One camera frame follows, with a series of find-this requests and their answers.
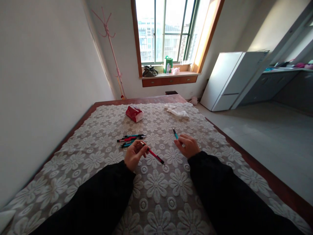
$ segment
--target white refrigerator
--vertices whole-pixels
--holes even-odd
[[[200,103],[211,111],[230,109],[267,54],[220,53]]]

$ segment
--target bed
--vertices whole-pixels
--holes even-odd
[[[129,104],[144,111],[142,121],[134,123],[125,116]],[[190,119],[168,113],[165,104],[184,108]],[[36,229],[68,203],[80,185],[106,165],[123,160],[127,148],[121,149],[117,139],[139,133],[146,134],[146,143],[165,164],[153,156],[141,158],[132,196],[114,233],[123,234],[126,229],[129,234],[158,232],[161,226],[168,234],[191,229],[215,234],[192,185],[188,162],[174,145],[172,127],[178,134],[191,135],[201,150],[232,167],[275,213],[312,234],[312,207],[180,95],[95,103],[29,184],[2,209],[16,211],[3,234],[28,234]],[[158,216],[167,223],[161,223]]]

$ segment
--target water bottle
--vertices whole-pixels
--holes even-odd
[[[170,64],[168,63],[166,66],[166,74],[169,74],[169,73],[170,73]]]

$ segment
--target tiled floor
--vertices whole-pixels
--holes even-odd
[[[195,107],[313,205],[313,117],[275,103],[221,112]]]

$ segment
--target pink coat rack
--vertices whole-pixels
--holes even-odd
[[[122,73],[120,72],[120,70],[118,69],[118,65],[117,65],[117,62],[116,62],[116,58],[115,58],[115,54],[114,54],[114,50],[113,50],[113,46],[112,46],[112,42],[111,42],[111,38],[114,38],[115,37],[115,34],[113,36],[110,35],[110,32],[109,32],[109,27],[108,27],[108,22],[110,20],[110,17],[111,17],[111,14],[109,15],[109,18],[107,21],[105,21],[105,17],[104,17],[104,12],[103,12],[103,7],[101,7],[102,9],[102,15],[103,15],[103,19],[104,19],[104,22],[103,20],[94,12],[94,10],[91,10],[97,17],[99,20],[101,20],[101,22],[103,23],[103,26],[104,26],[104,29],[105,29],[105,35],[102,35],[100,32],[98,32],[102,37],[106,37],[108,36],[109,38],[109,42],[110,42],[110,45],[111,45],[111,49],[112,49],[112,53],[113,53],[113,57],[114,57],[114,61],[115,61],[115,65],[116,65],[116,71],[117,71],[117,76],[115,76],[117,78],[117,81],[118,81],[118,85],[120,87],[120,91],[121,91],[121,99],[122,100],[125,100],[126,99],[126,95],[125,95],[125,91],[124,91],[124,87],[123,87],[123,83],[122,83]]]

